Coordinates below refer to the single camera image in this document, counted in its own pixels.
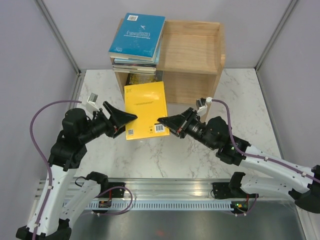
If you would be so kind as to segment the wooden two-tier shelf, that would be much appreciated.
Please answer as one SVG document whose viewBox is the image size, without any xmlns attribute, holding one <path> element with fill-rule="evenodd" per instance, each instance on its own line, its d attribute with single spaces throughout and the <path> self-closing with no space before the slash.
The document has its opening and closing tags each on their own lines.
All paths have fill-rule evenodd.
<svg viewBox="0 0 320 240">
<path fill-rule="evenodd" d="M 169 104 L 194 107 L 215 95 L 226 61 L 225 28 L 220 22 L 165 20 L 159 62 Z M 129 73 L 114 72 L 121 94 Z"/>
</svg>

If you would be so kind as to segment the dark purple planets book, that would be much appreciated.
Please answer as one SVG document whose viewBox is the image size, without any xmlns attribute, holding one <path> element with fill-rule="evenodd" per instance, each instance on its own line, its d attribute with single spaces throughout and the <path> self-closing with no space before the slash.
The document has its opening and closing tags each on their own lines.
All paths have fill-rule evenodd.
<svg viewBox="0 0 320 240">
<path fill-rule="evenodd" d="M 132 70 L 141 70 L 141 71 L 155 71 L 155 64 L 137 64 L 137 63 L 113 63 L 113 68 L 117 69 L 132 69 Z"/>
</svg>

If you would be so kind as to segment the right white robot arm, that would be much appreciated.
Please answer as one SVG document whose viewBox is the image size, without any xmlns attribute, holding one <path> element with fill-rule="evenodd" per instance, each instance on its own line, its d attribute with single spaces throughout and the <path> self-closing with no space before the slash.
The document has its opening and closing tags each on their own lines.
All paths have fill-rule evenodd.
<svg viewBox="0 0 320 240">
<path fill-rule="evenodd" d="M 255 177 L 235 172 L 228 184 L 234 197 L 265 195 L 287 198 L 299 208 L 320 212 L 320 167 L 306 167 L 269 155 L 248 141 L 230 135 L 229 126 L 220 117 L 201 122 L 193 108 L 181 114 L 161 117 L 158 122 L 180 139 L 190 136 L 211 150 L 228 165 L 256 170 L 267 175 Z"/>
</svg>

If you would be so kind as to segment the aluminium front rail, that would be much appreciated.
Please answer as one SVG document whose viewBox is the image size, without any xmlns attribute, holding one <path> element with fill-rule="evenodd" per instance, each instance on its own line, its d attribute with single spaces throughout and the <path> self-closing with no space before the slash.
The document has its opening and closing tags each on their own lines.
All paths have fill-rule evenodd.
<svg viewBox="0 0 320 240">
<path fill-rule="evenodd" d="M 293 187 L 273 178 L 245 175 L 243 183 L 229 179 L 173 179 L 173 178 L 110 178 L 109 182 L 124 182 L 137 199 L 143 200 L 207 200 L 214 198 L 212 183 L 228 182 L 239 186 L 247 194 L 258 194 L 269 199 L 292 200 L 289 191 Z"/>
</svg>

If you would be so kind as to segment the light blue thin book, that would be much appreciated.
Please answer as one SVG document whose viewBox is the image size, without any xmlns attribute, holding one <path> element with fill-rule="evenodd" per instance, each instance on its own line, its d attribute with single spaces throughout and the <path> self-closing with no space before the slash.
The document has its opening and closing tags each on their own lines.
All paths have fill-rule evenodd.
<svg viewBox="0 0 320 240">
<path fill-rule="evenodd" d="M 157 65 L 159 63 L 160 59 L 160 53 L 161 53 L 161 42 L 159 42 L 156 52 L 155 52 L 155 59 L 154 60 L 141 60 L 141 59 L 126 59 L 126 58 L 116 58 L 111 56 L 113 59 L 112 61 L 115 62 L 116 64 L 152 64 L 152 65 Z"/>
</svg>

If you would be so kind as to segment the blue Jules Verne book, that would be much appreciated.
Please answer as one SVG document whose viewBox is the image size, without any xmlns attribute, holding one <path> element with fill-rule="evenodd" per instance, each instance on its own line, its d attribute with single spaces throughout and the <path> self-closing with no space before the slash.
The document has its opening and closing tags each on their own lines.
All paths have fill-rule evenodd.
<svg viewBox="0 0 320 240">
<path fill-rule="evenodd" d="M 152 62 L 163 34 L 165 17 L 128 12 L 109 48 L 111 58 Z"/>
</svg>

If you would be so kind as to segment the green forest cover book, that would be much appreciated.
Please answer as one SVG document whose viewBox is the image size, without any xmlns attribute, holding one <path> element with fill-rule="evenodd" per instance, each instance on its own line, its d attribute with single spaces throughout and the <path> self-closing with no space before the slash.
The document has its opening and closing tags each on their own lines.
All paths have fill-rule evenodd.
<svg viewBox="0 0 320 240">
<path fill-rule="evenodd" d="M 138 85 L 154 82 L 161 82 L 163 80 L 163 72 L 156 71 L 155 74 L 137 74 L 130 73 L 126 80 L 126 85 Z"/>
</svg>

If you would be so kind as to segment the navy blue hardcover book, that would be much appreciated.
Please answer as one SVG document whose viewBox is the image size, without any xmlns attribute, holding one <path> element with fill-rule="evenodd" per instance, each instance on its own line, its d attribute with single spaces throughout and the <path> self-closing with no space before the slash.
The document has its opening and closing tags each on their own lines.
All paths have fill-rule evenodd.
<svg viewBox="0 0 320 240">
<path fill-rule="evenodd" d="M 125 69 L 125 68 L 114 68 L 113 71 L 117 73 L 145 74 L 145 75 L 155 75 L 156 73 L 156 71 Z"/>
</svg>

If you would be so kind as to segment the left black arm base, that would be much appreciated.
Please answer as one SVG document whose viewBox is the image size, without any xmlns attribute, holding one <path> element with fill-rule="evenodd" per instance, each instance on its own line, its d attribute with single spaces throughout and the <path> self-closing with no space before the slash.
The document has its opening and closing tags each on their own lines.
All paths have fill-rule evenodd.
<svg viewBox="0 0 320 240">
<path fill-rule="evenodd" d="M 101 193 L 110 189 L 110 188 L 114 188 L 114 187 L 125 187 L 126 184 L 124 182 L 109 182 L 106 186 L 103 187 L 103 189 L 101 190 Z M 113 198 L 123 198 L 124 194 L 125 194 L 125 189 L 122 188 L 114 188 L 110 191 L 108 191 L 107 193 L 104 193 L 103 195 L 101 195 L 99 198 L 105 198 L 107 200 L 109 199 L 113 199 Z"/>
</svg>

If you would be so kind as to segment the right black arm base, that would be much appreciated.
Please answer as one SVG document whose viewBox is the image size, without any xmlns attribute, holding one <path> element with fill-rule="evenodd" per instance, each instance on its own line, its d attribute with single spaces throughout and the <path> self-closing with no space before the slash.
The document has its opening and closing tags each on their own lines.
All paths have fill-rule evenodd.
<svg viewBox="0 0 320 240">
<path fill-rule="evenodd" d="M 256 194 L 246 193 L 239 186 L 232 185 L 229 182 L 213 182 L 211 185 L 213 197 L 218 200 L 246 199 L 247 197 L 254 199 L 256 197 Z"/>
</svg>

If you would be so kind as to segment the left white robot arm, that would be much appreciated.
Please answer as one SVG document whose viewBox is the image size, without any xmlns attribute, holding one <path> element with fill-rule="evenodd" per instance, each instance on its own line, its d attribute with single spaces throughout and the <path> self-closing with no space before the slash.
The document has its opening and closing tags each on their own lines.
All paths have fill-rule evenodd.
<svg viewBox="0 0 320 240">
<path fill-rule="evenodd" d="M 108 176 L 91 172 L 85 177 L 77 194 L 64 205 L 69 185 L 87 153 L 86 145 L 106 135 L 116 138 L 125 131 L 125 126 L 138 117 L 121 111 L 107 101 L 104 108 L 94 107 L 92 118 L 82 108 L 72 108 L 65 113 L 62 130 L 50 150 L 49 158 L 44 157 L 47 168 L 45 185 L 38 205 L 30 222 L 20 227 L 16 238 L 20 240 L 68 240 L 72 228 L 87 205 L 94 198 L 103 198 L 109 191 Z"/>
</svg>

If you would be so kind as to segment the yellow paperback book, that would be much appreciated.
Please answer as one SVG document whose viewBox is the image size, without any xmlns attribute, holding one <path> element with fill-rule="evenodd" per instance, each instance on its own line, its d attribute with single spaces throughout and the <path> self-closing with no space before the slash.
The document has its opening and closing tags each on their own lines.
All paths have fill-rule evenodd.
<svg viewBox="0 0 320 240">
<path fill-rule="evenodd" d="M 140 140 L 170 135 L 170 130 L 158 122 L 168 116 L 165 86 L 162 81 L 126 85 L 125 111 L 137 119 L 125 126 L 126 140 Z"/>
</svg>

